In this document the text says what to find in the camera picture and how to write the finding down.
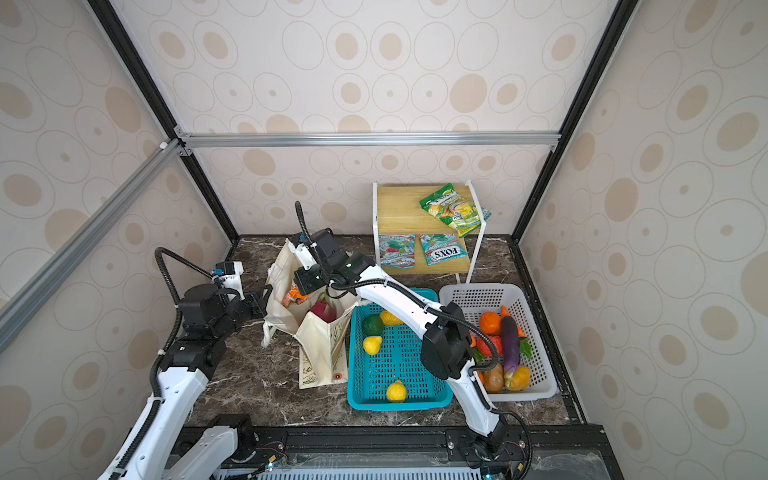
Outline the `orange pink snack bag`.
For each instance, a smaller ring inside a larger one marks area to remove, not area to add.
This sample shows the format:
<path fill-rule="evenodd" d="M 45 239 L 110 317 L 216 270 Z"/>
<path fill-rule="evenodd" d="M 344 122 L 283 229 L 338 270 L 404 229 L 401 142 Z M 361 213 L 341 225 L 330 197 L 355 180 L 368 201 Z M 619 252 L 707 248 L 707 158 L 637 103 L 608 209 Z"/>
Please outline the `orange pink snack bag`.
<path fill-rule="evenodd" d="M 281 301 L 281 304 L 285 308 L 288 308 L 291 305 L 300 305 L 300 304 L 304 303 L 307 300 L 308 297 L 309 297 L 309 294 L 306 294 L 306 295 L 302 294 L 299 291 L 298 287 L 293 285 L 288 290 L 288 292 L 284 295 L 284 297 L 283 297 L 283 299 Z"/>

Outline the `pink dragon fruit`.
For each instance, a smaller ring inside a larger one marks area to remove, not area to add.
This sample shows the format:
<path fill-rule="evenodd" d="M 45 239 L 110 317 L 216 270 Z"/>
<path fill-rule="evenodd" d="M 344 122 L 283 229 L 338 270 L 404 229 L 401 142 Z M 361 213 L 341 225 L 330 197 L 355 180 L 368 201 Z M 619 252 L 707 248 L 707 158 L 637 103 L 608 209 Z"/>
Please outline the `pink dragon fruit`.
<path fill-rule="evenodd" d="M 338 317 L 337 308 L 327 293 L 321 293 L 309 311 L 328 324 L 334 322 Z"/>

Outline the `floral cream grocery tote bag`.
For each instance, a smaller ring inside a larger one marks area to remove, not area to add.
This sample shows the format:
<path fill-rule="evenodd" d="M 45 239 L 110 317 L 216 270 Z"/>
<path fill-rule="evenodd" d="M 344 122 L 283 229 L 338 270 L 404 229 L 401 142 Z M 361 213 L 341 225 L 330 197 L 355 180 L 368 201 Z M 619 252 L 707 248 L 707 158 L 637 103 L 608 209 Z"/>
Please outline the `floral cream grocery tote bag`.
<path fill-rule="evenodd" d="M 346 336 L 353 310 L 360 300 L 354 296 L 339 298 L 338 293 L 333 292 L 327 299 L 333 314 L 330 322 L 311 311 L 320 303 L 324 288 L 301 303 L 288 301 L 286 295 L 294 286 L 294 273 L 301 267 L 295 248 L 286 241 L 268 270 L 267 282 L 273 291 L 267 304 L 263 344 L 269 344 L 275 330 L 291 335 L 299 343 L 301 389 L 345 383 L 349 379 Z"/>

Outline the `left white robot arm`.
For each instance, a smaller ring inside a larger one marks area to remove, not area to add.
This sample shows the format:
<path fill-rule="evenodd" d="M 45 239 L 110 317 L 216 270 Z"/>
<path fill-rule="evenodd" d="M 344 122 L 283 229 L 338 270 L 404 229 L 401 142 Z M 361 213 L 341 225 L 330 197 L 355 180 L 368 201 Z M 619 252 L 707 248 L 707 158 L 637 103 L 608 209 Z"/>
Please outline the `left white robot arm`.
<path fill-rule="evenodd" d="M 227 463 L 244 464 L 259 450 L 247 415 L 213 421 L 171 468 L 167 461 L 197 399 L 226 352 L 226 339 L 244 323 L 262 319 L 272 287 L 240 293 L 216 280 L 190 288 L 177 304 L 183 334 L 158 354 L 152 394 L 103 479 L 207 479 Z"/>

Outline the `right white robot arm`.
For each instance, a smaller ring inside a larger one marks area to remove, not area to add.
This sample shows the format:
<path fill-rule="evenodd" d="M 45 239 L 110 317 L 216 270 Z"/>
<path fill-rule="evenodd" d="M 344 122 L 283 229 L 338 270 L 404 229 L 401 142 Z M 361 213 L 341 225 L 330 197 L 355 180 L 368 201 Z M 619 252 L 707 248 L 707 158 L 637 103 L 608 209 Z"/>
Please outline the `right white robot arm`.
<path fill-rule="evenodd" d="M 421 339 L 421 363 L 447 382 L 470 430 L 488 441 L 499 439 L 505 422 L 478 377 L 479 372 L 499 365 L 490 337 L 465 320 L 458 305 L 430 301 L 392 278 L 371 258 L 347 253 L 330 229 L 311 234 L 303 217 L 299 224 L 301 231 L 291 237 L 290 245 L 301 263 L 294 272 L 300 293 L 324 288 L 372 301 L 393 313 Z"/>

